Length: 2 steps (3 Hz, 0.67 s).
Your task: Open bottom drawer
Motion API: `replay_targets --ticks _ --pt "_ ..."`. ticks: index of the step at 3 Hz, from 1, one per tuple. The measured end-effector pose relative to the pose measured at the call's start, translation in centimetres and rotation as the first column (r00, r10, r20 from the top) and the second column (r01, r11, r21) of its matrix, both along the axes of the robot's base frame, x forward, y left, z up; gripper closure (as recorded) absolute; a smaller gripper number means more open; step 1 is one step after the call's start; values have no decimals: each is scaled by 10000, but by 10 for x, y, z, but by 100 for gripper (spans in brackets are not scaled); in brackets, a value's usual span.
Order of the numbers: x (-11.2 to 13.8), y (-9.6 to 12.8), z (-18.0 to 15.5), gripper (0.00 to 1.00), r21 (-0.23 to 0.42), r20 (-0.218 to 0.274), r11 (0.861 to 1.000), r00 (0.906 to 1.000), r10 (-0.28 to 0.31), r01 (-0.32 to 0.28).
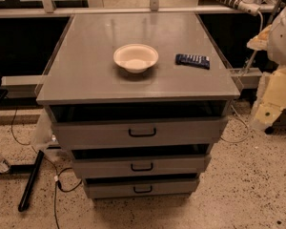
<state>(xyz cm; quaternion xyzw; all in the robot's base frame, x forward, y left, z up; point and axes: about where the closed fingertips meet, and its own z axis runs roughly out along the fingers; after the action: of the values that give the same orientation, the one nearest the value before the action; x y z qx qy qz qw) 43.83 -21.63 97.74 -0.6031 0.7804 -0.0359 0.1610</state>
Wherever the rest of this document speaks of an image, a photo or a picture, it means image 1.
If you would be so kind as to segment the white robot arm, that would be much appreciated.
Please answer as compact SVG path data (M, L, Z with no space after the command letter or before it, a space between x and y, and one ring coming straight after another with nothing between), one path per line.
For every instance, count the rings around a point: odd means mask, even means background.
M249 49L266 51L268 58L277 63L269 75L264 93L255 102L250 125L264 131L271 127L286 109L286 7L273 23L247 43Z

